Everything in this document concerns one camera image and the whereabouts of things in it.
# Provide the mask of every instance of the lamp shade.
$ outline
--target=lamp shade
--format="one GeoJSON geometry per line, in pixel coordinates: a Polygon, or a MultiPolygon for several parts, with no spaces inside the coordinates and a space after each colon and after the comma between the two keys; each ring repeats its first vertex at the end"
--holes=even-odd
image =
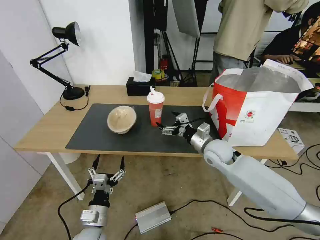
{"type": "Polygon", "coordinates": [[[73,44],[79,46],[81,42],[80,28],[77,22],[69,23],[65,28],[54,27],[52,34],[61,39],[68,39],[73,44]]]}

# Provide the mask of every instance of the lamp arm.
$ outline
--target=lamp arm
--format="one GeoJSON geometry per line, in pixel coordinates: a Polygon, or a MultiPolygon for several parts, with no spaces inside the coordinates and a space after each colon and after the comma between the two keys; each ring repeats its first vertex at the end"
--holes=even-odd
{"type": "Polygon", "coordinates": [[[30,65],[33,66],[33,67],[35,67],[36,69],[40,70],[40,71],[43,72],[44,74],[48,75],[49,77],[53,78],[53,79],[56,80],[57,82],[61,83],[63,86],[69,88],[69,87],[71,87],[70,82],[68,82],[68,81],[66,81],[66,80],[64,80],[64,79],[62,79],[62,78],[54,75],[53,73],[49,72],[48,70],[44,69],[44,68],[41,66],[42,64],[50,61],[51,59],[53,59],[53,58],[61,55],[61,54],[64,53],[64,52],[68,51],[68,47],[69,47],[69,43],[63,42],[63,43],[61,43],[59,46],[53,48],[52,50],[46,52],[45,54],[43,54],[43,55],[41,55],[41,56],[39,56],[39,57],[37,57],[37,58],[35,58],[35,59],[30,60],[30,65]],[[45,57],[46,55],[48,55],[49,53],[51,53],[51,52],[59,49],[60,47],[63,48],[63,51],[61,51],[61,52],[59,52],[59,53],[57,53],[57,54],[55,54],[55,55],[53,55],[53,56],[51,56],[51,57],[45,57]]]}

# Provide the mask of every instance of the silver power supply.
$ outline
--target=silver power supply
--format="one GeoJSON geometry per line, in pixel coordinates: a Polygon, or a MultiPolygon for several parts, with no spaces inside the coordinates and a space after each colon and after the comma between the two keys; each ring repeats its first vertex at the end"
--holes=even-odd
{"type": "Polygon", "coordinates": [[[158,203],[152,207],[136,213],[140,233],[145,233],[163,223],[171,220],[171,215],[165,202],[158,203]]]}

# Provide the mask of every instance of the table leg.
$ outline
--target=table leg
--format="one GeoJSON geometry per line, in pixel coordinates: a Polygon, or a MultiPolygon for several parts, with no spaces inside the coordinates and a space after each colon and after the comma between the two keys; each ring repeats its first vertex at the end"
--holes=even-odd
{"type": "MultiPolygon", "coordinates": [[[[60,156],[59,153],[50,153],[50,152],[46,152],[46,154],[48,155],[48,157],[50,158],[51,162],[53,163],[53,165],[57,168],[58,172],[61,174],[61,176],[63,177],[63,179],[67,182],[67,184],[69,185],[69,187],[71,188],[71,190],[77,194],[78,192],[81,191],[81,187],[79,186],[79,184],[77,183],[76,179],[74,178],[74,176],[72,175],[72,173],[70,172],[69,168],[67,167],[67,165],[65,164],[65,162],[63,161],[62,157],[60,156]]],[[[77,197],[80,201],[83,200],[84,198],[84,193],[81,193],[78,197],[77,197]]]]}
{"type": "MultiPolygon", "coordinates": [[[[261,159],[261,163],[264,165],[268,159],[261,159]]],[[[229,206],[233,206],[238,198],[241,196],[242,192],[238,189],[234,188],[232,193],[229,195],[227,199],[227,203],[229,206]]]]}

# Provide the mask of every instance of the tissue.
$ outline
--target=tissue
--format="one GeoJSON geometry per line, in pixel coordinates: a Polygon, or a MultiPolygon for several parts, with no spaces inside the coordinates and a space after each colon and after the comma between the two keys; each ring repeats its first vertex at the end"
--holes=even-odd
{"type": "Polygon", "coordinates": [[[133,71],[134,82],[149,82],[151,79],[151,76],[152,76],[151,74],[133,71]]]}

